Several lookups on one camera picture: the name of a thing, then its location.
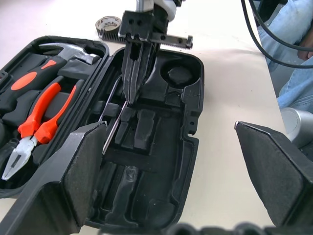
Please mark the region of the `metal screwdriver shaft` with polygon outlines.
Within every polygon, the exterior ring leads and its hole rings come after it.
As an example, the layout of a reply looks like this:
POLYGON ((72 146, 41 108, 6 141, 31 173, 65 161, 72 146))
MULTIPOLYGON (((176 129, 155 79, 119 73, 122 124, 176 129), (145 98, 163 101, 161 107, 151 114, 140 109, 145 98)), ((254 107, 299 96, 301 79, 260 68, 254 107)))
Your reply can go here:
POLYGON ((128 105, 128 101, 125 101, 123 106, 122 106, 122 108, 121 108, 121 111, 120 111, 119 115, 117 116, 117 118, 116 118, 116 120, 115 120, 115 122, 114 122, 114 124, 112 126, 112 129, 111 129, 111 131, 110 131, 110 133, 109 133, 109 135, 107 137, 107 140, 106 140, 106 142, 105 142, 105 144, 103 146, 103 150, 102 150, 103 156, 105 155, 107 149, 109 148, 109 145, 110 145, 110 143, 111 143, 111 141, 113 139, 113 136, 114 136, 114 134, 115 134, 115 132, 116 132, 116 130, 118 128, 119 122, 121 120, 121 116, 122 116, 123 112, 125 111, 127 105, 128 105))

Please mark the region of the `person in blue jeans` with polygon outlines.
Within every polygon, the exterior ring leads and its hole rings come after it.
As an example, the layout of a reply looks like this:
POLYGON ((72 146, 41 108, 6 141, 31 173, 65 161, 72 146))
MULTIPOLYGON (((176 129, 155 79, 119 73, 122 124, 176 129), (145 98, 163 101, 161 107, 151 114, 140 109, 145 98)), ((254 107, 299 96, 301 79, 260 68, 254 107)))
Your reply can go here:
MULTIPOLYGON (((286 43, 313 48, 313 0, 288 0, 268 29, 286 43)), ((264 50, 281 61, 287 47, 270 37, 261 26, 258 33, 264 50)), ((313 69, 294 69, 281 88, 277 102, 280 109, 295 108, 313 113, 313 69)))

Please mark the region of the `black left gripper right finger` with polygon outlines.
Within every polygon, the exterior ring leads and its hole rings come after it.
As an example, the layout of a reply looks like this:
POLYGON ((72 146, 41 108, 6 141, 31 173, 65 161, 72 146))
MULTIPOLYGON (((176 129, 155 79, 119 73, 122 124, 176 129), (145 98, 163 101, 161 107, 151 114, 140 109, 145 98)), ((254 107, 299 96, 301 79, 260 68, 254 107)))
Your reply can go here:
POLYGON ((238 121, 250 180, 275 226, 313 226, 313 159, 283 133, 238 121))

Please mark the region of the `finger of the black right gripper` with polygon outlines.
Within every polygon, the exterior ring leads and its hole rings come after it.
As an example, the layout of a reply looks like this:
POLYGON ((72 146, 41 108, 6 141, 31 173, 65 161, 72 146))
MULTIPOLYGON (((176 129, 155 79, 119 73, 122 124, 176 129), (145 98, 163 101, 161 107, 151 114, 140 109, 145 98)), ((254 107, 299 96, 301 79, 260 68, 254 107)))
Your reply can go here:
POLYGON ((127 42, 122 64, 122 79, 125 99, 134 104, 138 91, 137 80, 141 65, 142 43, 127 42))
POLYGON ((146 83, 150 77, 155 65, 157 52, 159 51, 159 44, 142 44, 143 49, 140 55, 140 63, 138 64, 136 77, 133 79, 134 95, 133 103, 139 97, 141 87, 146 83))

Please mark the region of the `brown packing tape roll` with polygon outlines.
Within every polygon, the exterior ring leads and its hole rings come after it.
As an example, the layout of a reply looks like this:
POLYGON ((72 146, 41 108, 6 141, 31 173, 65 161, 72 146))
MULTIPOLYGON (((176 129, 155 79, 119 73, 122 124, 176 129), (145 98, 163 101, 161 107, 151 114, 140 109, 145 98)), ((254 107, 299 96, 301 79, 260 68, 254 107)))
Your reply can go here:
POLYGON ((116 16, 105 16, 95 23, 96 31, 99 38, 105 36, 117 35, 121 26, 122 20, 116 16))

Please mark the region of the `black plastic tool case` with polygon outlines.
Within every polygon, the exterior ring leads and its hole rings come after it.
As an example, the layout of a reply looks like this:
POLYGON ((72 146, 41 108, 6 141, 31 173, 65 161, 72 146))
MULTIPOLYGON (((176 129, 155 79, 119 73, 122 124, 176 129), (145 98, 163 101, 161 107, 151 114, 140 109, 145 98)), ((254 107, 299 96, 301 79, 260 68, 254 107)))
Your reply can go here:
MULTIPOLYGON (((113 85, 122 75, 123 48, 110 54, 103 42, 44 36, 30 42, 0 69, 0 94, 59 53, 59 49, 40 49, 44 43, 78 45, 100 59, 93 65, 71 59, 46 86, 58 82, 61 91, 47 108, 44 122, 57 114, 78 80, 84 80, 51 142, 37 145, 28 163, 7 181, 1 176, 21 139, 18 126, 30 115, 45 89, 30 90, 17 98, 14 111, 0 115, 0 199, 17 200, 37 169, 72 132, 99 122, 113 85)), ((194 134, 203 99, 202 61, 190 54, 161 50, 137 102, 126 107, 109 148, 102 155, 84 226, 110 234, 162 234, 178 222, 197 156, 199 141, 194 134)), ((124 101, 121 79, 102 120, 107 124, 106 140, 124 101)))

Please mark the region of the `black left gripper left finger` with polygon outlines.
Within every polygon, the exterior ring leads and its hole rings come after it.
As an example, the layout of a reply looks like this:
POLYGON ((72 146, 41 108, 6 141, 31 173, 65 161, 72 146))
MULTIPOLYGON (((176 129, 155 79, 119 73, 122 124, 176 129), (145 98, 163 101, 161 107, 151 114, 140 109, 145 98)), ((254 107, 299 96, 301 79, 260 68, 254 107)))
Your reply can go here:
POLYGON ((72 132, 25 185, 0 222, 0 235, 71 235, 89 213, 102 161, 107 124, 72 132))

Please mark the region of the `grey metal cylinder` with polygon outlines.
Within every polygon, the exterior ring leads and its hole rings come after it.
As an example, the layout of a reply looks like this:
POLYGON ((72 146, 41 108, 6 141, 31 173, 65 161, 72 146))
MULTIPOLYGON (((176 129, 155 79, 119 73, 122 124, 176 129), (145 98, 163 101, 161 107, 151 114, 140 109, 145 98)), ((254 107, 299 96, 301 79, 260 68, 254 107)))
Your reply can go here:
POLYGON ((313 114, 294 108, 280 110, 288 139, 301 148, 313 141, 313 114))

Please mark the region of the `thin steel shaft screwdriver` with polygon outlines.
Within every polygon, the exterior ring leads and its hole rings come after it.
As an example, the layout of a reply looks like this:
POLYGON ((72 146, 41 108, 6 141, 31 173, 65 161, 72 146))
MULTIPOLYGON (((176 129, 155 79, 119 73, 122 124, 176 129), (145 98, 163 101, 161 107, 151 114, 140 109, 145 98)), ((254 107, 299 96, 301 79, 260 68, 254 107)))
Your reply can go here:
POLYGON ((106 101, 106 104, 105 104, 105 106, 104 106, 104 109, 103 109, 103 111, 102 111, 102 113, 101 113, 101 115, 100 115, 98 121, 102 121, 102 120, 103 120, 103 117, 104 117, 104 114, 105 114, 107 105, 110 103, 110 101, 111 101, 111 99, 112 99, 112 97, 113 97, 113 95, 114 95, 114 93, 115 93, 115 91, 116 91, 116 89, 117 89, 117 87, 118 87, 118 84, 119 84, 121 78, 122 78, 122 76, 120 75, 120 76, 116 79, 116 81, 115 81, 115 83, 114 83, 114 85, 113 85, 113 88, 112 88, 112 90, 111 90, 111 92, 110 92, 110 94, 109 94, 109 97, 108 97, 108 99, 107 99, 107 101, 106 101))

